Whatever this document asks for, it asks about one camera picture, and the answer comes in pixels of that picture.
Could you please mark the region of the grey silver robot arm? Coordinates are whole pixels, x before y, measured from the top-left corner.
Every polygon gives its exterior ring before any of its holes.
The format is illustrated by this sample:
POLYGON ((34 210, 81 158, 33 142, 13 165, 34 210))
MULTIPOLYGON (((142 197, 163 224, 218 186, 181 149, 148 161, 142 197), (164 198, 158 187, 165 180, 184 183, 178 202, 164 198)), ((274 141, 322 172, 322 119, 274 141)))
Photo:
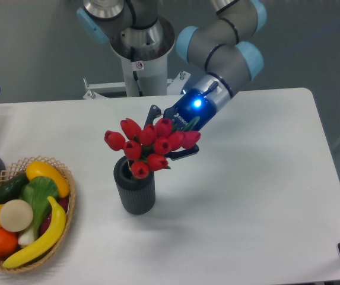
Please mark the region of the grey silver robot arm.
POLYGON ((159 117, 175 129, 200 130, 263 68, 261 52, 247 39, 266 23, 259 1, 213 1, 217 20, 206 28, 189 26, 179 34, 158 14, 157 1, 84 1, 77 11, 87 34, 108 43, 120 58, 129 97, 180 94, 172 107, 152 106, 146 122, 159 117), (171 50, 204 76, 183 91, 182 77, 167 81, 171 50))

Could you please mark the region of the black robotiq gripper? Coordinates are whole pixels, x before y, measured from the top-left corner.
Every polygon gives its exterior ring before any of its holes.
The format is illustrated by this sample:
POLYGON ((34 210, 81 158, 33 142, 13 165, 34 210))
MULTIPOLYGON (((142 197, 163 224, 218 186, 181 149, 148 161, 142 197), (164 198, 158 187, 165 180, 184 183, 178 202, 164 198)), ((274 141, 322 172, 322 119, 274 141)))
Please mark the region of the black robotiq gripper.
MULTIPOLYGON (((206 97, 210 91, 201 92, 193 88, 179 99, 172 107, 164 111, 163 118, 170 119, 179 131, 199 131, 217 113, 216 107, 206 97)), ((144 126, 154 123, 154 120, 161 116, 161 109, 151 105, 144 126)), ((193 147, 181 151, 171 151, 168 158, 172 161, 180 160, 197 154, 199 147, 193 147)))

